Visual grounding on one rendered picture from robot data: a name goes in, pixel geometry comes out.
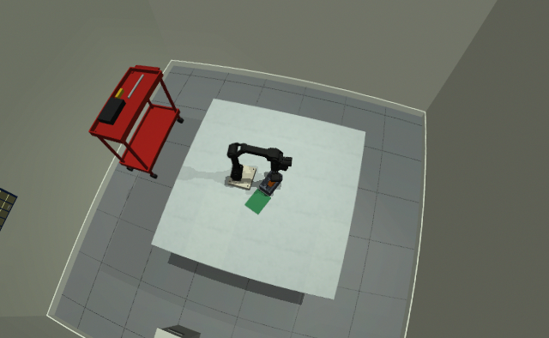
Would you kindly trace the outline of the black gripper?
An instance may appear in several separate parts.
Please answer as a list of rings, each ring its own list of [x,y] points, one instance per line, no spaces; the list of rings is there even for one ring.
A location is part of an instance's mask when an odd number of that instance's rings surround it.
[[[281,174],[278,173],[278,171],[277,171],[279,166],[271,166],[271,163],[270,163],[270,167],[271,167],[271,171],[274,172],[274,174],[270,175],[271,182],[280,182],[281,181]]]

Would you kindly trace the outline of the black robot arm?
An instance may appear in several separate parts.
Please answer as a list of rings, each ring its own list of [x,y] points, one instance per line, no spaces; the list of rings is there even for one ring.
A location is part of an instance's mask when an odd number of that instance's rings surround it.
[[[238,146],[240,150],[238,151]],[[228,158],[232,162],[231,179],[232,181],[241,181],[243,165],[239,164],[238,157],[241,154],[254,154],[265,157],[267,161],[270,161],[271,166],[279,166],[277,171],[286,171],[289,166],[292,166],[292,157],[284,157],[283,153],[278,148],[259,148],[246,143],[232,143],[229,144],[227,151]]]

